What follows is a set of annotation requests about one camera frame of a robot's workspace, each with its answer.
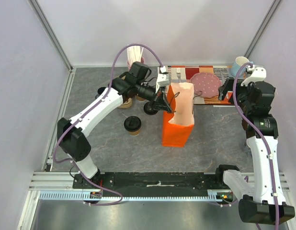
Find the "wall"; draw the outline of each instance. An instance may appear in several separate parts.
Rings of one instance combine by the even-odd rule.
[[[224,64],[245,54],[273,0],[38,0],[69,60],[110,66],[125,45],[164,64]],[[144,52],[146,63],[156,64]],[[126,66],[126,53],[118,65]]]
[[[28,1],[0,1],[0,230],[17,227],[67,76]]]
[[[279,168],[296,208],[296,0],[285,0],[271,20],[251,60],[263,64],[276,87],[272,114],[279,127]]]

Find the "robotic arm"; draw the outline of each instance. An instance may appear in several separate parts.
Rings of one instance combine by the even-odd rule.
[[[57,139],[62,136],[65,130],[80,119],[80,122],[63,138],[60,147],[73,159],[78,168],[89,179],[98,179],[100,171],[89,155],[91,146],[87,141],[87,137],[95,126],[112,110],[121,106],[129,98],[138,95],[149,101],[146,109],[152,112],[151,114],[155,114],[158,110],[164,110],[169,113],[173,112],[165,95],[166,86],[170,85],[170,76],[166,72],[166,67],[160,68],[161,73],[158,74],[156,88],[149,86],[145,82],[148,71],[151,72],[147,65],[140,62],[133,63],[129,72],[113,79],[112,88],[105,99],[102,98],[107,89],[94,102],[70,120],[61,118],[58,121]],[[100,99],[102,102],[81,119],[82,114],[92,108]]]
[[[242,120],[243,129],[246,132],[247,145],[251,149],[254,168],[254,187],[251,187],[242,177],[239,170],[233,167],[219,169],[221,180],[230,187],[233,194],[239,200],[239,216],[243,222],[274,224],[275,203],[277,197],[280,212],[280,223],[295,216],[294,207],[286,205],[283,194],[278,162],[277,145],[278,129],[277,122],[269,111],[274,98],[275,87],[264,82],[266,70],[260,66],[247,67],[251,73],[245,80],[238,80],[236,95],[237,102],[244,115],[260,130],[267,140],[272,152],[268,155],[265,143],[258,133],[245,121]],[[227,78],[219,91],[219,100],[224,100],[228,91],[233,90],[233,78]],[[269,160],[273,160],[273,169]],[[275,177],[276,193],[273,192],[271,174]]]

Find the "open bag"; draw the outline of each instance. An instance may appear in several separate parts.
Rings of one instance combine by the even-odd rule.
[[[174,113],[163,113],[162,145],[184,147],[194,127],[194,85],[172,83],[167,93]]]

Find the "floor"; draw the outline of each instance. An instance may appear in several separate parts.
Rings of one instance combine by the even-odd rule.
[[[40,200],[37,210],[31,230],[257,230],[239,219],[237,204],[220,208],[205,202],[134,201],[89,207],[79,201]],[[279,230],[288,230],[287,224]]]
[[[115,76],[126,71],[116,68]],[[106,86],[110,68],[80,68],[66,107],[70,118],[88,106],[99,87]],[[214,172],[219,164],[233,164],[242,172],[252,172],[252,158],[243,151],[245,132],[234,107],[195,105],[195,126],[184,148],[161,145],[162,112],[149,116],[145,102],[133,100],[128,109],[115,109],[91,132],[91,156],[101,171],[108,172]],[[131,115],[142,121],[141,133],[133,137],[124,129],[124,120]],[[57,153],[63,159],[63,151]],[[53,171],[68,171],[69,162],[54,164]]]

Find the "pink cup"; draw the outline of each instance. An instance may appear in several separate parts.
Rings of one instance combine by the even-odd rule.
[[[140,62],[145,63],[145,59],[142,57]],[[127,61],[127,65],[128,65],[128,71],[129,71],[131,68],[131,66],[129,65],[129,61]]]

